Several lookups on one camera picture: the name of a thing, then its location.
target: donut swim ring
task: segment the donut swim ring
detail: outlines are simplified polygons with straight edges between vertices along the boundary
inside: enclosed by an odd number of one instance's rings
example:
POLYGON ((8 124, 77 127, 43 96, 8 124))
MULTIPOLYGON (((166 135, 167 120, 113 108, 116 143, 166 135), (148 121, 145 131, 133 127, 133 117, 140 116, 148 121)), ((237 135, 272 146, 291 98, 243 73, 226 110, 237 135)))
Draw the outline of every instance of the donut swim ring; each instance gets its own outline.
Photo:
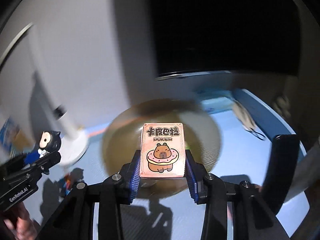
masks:
POLYGON ((148 168, 151 171, 163 173, 165 170, 172 171, 173 164, 179 159, 179 153, 170 149, 167 143, 157 143, 154 150, 147 154, 148 168))

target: screw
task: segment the screw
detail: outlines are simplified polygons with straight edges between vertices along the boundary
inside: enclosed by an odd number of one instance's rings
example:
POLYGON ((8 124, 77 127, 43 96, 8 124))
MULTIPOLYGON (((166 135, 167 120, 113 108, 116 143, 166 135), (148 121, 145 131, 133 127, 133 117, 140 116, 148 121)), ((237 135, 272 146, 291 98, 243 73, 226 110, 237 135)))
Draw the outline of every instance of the screw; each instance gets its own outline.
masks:
POLYGON ((250 182, 248 182, 247 180, 244 180, 244 181, 241 182, 241 185, 242 185, 243 187, 248 188, 248 187, 250 187, 250 182))
POLYGON ((80 182, 77 184, 77 189, 83 189, 85 187, 85 184, 83 182, 80 182))
POLYGON ((121 175, 119 173, 116 173, 116 174, 112 175, 112 179, 113 180, 120 180, 121 179, 121 175))
POLYGON ((205 175, 205 178, 206 178, 206 179, 209 179, 209 180, 213 180, 213 179, 214 179, 214 175, 213 175, 212 173, 207 173, 207 174, 205 175))

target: monitor screen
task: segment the monitor screen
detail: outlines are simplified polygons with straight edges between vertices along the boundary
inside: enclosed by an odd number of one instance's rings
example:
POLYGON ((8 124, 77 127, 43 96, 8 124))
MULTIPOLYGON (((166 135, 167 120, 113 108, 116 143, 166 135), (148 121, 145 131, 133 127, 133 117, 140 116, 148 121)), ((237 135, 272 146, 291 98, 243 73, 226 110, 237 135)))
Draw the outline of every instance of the monitor screen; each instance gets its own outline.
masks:
POLYGON ((158 76, 240 71, 297 75, 292 0, 148 0, 158 76))

